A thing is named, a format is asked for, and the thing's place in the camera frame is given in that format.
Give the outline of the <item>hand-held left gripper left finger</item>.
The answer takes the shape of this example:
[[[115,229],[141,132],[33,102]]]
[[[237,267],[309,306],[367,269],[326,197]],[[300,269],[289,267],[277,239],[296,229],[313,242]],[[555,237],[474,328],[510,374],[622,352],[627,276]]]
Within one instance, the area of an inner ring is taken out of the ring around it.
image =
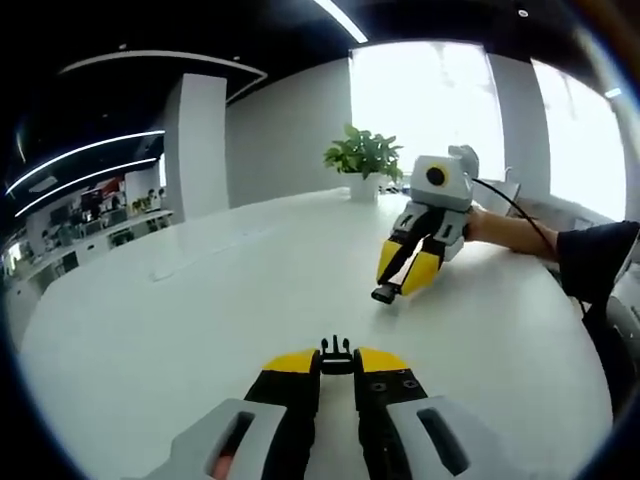
[[[242,399],[178,434],[146,479],[302,479],[315,440],[320,351],[274,358]]]

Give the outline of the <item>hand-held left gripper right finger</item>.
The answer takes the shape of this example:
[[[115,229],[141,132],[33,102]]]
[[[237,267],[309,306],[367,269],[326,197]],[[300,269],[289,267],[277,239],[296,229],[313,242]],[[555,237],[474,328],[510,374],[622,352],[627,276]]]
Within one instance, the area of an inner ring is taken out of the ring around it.
[[[354,351],[358,438],[372,479],[518,479],[498,435],[443,397],[428,396],[389,352]]]

